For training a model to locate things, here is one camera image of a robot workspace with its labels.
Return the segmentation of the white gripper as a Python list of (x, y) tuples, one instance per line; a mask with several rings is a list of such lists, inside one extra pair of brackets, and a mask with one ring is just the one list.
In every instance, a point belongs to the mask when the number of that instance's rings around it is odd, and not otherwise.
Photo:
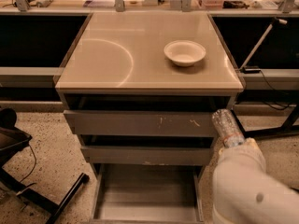
[(236, 147), (223, 147), (219, 151), (218, 164), (231, 161), (241, 163), (246, 167), (256, 165), (263, 172), (266, 171), (266, 161), (254, 138), (247, 138), (245, 142)]

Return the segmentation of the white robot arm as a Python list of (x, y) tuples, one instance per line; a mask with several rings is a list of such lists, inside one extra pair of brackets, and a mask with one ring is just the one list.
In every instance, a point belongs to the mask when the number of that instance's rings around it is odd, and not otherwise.
[(220, 150), (212, 187), (213, 224), (299, 224), (299, 194), (266, 173), (252, 138)]

